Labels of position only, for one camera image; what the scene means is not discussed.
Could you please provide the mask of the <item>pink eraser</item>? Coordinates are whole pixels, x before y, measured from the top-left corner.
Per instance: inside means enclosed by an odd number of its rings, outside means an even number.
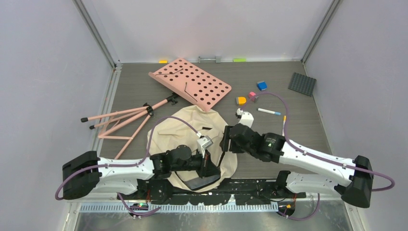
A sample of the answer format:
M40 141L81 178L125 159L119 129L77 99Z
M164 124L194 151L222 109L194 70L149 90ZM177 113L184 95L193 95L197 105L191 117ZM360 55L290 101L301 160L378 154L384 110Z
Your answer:
M251 91L248 93L248 98L252 101L252 102L257 102L258 101L258 96L255 92Z

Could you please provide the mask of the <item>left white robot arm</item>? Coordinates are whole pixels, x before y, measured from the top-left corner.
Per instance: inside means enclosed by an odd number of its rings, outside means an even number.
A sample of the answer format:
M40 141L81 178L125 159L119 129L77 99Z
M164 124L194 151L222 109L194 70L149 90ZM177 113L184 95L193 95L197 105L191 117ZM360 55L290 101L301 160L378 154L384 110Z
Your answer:
M75 200L89 193L120 193L142 199L148 191L142 180L163 180L184 171L195 173L200 180L218 180L221 173L208 151L192 154L186 145L136 160L107 159L88 151L62 166L63 183L55 198Z

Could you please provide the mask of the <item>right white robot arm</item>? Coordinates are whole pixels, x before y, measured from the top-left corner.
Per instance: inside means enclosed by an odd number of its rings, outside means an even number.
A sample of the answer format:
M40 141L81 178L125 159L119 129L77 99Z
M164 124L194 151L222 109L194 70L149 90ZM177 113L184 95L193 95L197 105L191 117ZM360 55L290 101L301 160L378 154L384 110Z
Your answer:
M275 193L288 197L297 193L321 193L340 196L353 206L370 206L373 174L370 160L363 156L341 158L306 148L276 133L260 135L246 125L226 126L221 150L247 153L263 162L297 166L310 171L300 174L281 170L275 181Z

